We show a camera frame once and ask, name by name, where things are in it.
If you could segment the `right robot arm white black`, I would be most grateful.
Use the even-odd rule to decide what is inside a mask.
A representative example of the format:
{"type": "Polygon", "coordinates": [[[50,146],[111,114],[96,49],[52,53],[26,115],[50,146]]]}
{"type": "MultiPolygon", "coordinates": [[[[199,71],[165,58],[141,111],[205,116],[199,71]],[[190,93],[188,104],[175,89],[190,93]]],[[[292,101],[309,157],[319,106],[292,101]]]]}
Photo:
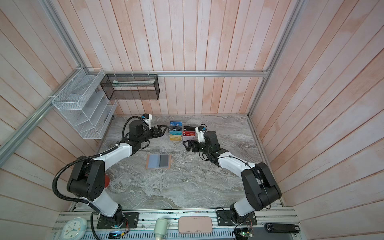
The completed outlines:
{"type": "Polygon", "coordinates": [[[215,131],[197,132],[197,140],[183,142],[188,152],[201,153],[202,160],[226,169],[243,183],[245,196],[230,206],[231,220],[242,223],[249,214],[270,208],[282,197],[282,192],[265,163],[249,163],[222,148],[215,131]]]}

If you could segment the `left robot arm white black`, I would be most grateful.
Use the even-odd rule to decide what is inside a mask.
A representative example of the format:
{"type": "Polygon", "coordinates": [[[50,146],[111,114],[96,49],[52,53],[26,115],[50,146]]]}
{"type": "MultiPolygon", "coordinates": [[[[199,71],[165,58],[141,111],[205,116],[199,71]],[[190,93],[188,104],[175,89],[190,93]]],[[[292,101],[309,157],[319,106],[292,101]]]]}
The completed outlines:
{"type": "Polygon", "coordinates": [[[145,147],[150,139],[162,137],[168,126],[152,127],[148,115],[129,118],[122,130],[122,138],[115,146],[93,157],[79,157],[74,164],[68,192],[83,200],[112,228],[122,226],[125,216],[120,204],[105,191],[105,172],[119,161],[128,158],[145,147]]]}

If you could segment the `black credit card left column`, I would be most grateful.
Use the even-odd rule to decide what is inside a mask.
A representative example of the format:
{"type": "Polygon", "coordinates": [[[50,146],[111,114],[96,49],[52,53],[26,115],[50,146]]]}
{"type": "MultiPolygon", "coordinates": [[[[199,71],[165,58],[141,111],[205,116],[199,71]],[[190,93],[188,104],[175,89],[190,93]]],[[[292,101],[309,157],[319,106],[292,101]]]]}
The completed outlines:
{"type": "Polygon", "coordinates": [[[169,129],[169,132],[170,131],[182,131],[183,127],[182,126],[169,126],[168,129],[169,129]]]}

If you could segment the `black credit card column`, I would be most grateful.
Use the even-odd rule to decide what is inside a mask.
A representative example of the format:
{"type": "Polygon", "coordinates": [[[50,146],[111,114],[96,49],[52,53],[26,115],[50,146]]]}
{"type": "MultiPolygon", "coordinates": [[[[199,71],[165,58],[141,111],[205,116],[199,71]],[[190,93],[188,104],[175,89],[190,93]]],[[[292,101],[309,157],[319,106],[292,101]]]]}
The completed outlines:
{"type": "Polygon", "coordinates": [[[184,132],[195,132],[196,131],[196,127],[194,127],[194,126],[183,126],[183,131],[184,132]]]}
{"type": "Polygon", "coordinates": [[[183,127],[182,126],[169,126],[168,129],[169,129],[169,132],[170,131],[182,131],[183,127]]]}

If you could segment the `gold credit card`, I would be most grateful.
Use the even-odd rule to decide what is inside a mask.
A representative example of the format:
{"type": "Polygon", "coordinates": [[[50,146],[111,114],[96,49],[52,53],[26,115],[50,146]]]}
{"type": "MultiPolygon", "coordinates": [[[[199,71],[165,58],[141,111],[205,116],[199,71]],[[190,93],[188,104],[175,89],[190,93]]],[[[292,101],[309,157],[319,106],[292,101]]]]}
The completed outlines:
{"type": "Polygon", "coordinates": [[[171,141],[182,141],[183,136],[182,135],[170,135],[171,141]]]}

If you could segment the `red credit card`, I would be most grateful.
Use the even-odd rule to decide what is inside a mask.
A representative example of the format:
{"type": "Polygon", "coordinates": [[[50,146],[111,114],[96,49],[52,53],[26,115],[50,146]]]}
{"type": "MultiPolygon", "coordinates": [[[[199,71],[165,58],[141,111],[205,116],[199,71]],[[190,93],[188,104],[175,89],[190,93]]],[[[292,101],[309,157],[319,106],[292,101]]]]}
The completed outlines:
{"type": "Polygon", "coordinates": [[[191,137],[191,136],[195,136],[195,135],[196,135],[196,132],[193,132],[193,131],[183,131],[183,136],[191,137]]]}

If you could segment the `teal credit card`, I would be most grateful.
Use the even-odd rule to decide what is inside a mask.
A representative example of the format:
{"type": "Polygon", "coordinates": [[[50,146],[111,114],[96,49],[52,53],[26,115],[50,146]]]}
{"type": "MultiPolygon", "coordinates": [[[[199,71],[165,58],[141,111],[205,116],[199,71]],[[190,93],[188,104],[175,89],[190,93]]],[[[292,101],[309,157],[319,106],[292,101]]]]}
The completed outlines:
{"type": "Polygon", "coordinates": [[[169,131],[169,134],[173,136],[181,136],[182,131],[169,131]]]}

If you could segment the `black credit card right column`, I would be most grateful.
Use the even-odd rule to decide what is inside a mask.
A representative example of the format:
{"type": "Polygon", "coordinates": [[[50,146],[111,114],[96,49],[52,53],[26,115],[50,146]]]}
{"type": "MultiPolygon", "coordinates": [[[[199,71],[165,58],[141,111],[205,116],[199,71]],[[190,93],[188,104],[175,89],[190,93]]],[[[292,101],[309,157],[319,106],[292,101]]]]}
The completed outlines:
{"type": "Polygon", "coordinates": [[[194,126],[183,126],[183,131],[184,132],[195,132],[196,131],[196,127],[194,127],[194,126]]]}

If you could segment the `black mesh basket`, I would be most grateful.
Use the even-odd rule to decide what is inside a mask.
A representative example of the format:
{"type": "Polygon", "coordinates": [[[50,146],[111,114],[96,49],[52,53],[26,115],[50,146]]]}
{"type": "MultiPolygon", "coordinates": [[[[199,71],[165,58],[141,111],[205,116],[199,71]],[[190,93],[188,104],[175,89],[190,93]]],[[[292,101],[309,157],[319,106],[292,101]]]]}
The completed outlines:
{"type": "Polygon", "coordinates": [[[112,101],[157,101],[160,96],[155,74],[106,74],[101,87],[112,101]]]}

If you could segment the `pink rectangular case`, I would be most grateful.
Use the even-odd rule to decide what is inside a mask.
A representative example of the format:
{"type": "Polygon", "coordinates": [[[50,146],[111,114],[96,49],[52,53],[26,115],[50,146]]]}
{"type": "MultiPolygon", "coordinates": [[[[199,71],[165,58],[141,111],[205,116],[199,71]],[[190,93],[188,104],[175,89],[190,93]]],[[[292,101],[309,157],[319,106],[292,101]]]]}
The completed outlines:
{"type": "Polygon", "coordinates": [[[179,233],[181,234],[199,234],[211,233],[213,223],[210,217],[180,217],[178,222],[179,233]]]}

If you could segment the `black stapler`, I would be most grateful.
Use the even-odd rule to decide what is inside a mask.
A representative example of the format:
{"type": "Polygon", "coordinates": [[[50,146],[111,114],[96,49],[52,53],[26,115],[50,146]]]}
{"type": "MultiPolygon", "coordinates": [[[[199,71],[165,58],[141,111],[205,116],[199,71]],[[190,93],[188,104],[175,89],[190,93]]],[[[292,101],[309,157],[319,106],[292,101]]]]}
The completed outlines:
{"type": "Polygon", "coordinates": [[[265,230],[271,234],[298,234],[301,229],[298,225],[266,223],[265,230]]]}

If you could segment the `white analog clock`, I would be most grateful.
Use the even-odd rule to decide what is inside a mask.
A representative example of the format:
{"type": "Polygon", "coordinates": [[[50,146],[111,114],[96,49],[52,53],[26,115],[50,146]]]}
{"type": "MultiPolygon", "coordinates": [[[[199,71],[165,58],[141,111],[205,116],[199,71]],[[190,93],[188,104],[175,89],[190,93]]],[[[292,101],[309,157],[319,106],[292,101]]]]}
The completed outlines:
{"type": "Polygon", "coordinates": [[[87,220],[84,218],[75,218],[68,221],[61,233],[61,240],[81,240],[87,230],[87,220]]]}

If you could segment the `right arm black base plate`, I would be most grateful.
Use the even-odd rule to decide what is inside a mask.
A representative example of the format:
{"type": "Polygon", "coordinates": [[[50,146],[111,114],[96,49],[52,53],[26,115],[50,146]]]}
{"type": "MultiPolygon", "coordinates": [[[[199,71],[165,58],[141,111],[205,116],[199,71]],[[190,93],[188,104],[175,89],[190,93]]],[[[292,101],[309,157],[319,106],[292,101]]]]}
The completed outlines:
{"type": "Polygon", "coordinates": [[[217,216],[217,223],[219,226],[237,226],[238,224],[244,226],[256,226],[257,219],[254,213],[249,213],[245,216],[239,217],[231,210],[224,208],[216,208],[215,213],[217,216]]]}

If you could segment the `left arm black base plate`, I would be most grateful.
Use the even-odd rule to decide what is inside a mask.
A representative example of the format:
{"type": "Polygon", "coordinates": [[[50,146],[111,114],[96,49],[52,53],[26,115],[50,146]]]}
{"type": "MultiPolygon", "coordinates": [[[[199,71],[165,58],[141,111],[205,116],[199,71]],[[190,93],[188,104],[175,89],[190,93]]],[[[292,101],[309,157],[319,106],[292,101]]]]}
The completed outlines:
{"type": "Polygon", "coordinates": [[[139,212],[118,212],[113,217],[100,216],[98,229],[135,229],[139,221],[139,212]]]}

